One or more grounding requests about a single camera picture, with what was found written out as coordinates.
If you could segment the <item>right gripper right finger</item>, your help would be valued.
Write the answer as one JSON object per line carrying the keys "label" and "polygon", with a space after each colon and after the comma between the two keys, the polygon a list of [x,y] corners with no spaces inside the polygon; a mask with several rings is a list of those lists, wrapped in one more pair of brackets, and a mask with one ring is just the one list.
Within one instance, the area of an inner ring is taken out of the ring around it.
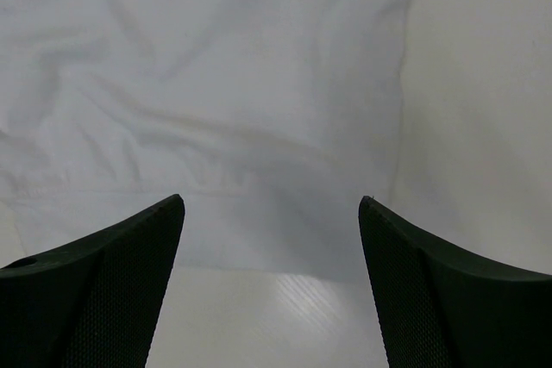
{"label": "right gripper right finger", "polygon": [[549,367],[551,276],[484,258],[375,199],[361,242],[391,367]]}

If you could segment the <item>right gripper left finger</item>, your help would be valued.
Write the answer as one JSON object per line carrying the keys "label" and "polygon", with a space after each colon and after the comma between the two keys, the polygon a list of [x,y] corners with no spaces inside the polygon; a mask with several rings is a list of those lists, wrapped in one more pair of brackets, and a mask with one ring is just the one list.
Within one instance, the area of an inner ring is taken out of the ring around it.
{"label": "right gripper left finger", "polygon": [[147,363],[185,220],[172,195],[1,270],[3,367]]}

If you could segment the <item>white skirt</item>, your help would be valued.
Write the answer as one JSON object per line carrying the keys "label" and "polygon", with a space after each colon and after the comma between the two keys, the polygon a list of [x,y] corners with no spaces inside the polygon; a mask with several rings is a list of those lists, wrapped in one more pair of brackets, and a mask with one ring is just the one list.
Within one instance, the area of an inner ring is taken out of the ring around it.
{"label": "white skirt", "polygon": [[1,0],[1,198],[27,253],[171,194],[183,265],[362,278],[409,0]]}

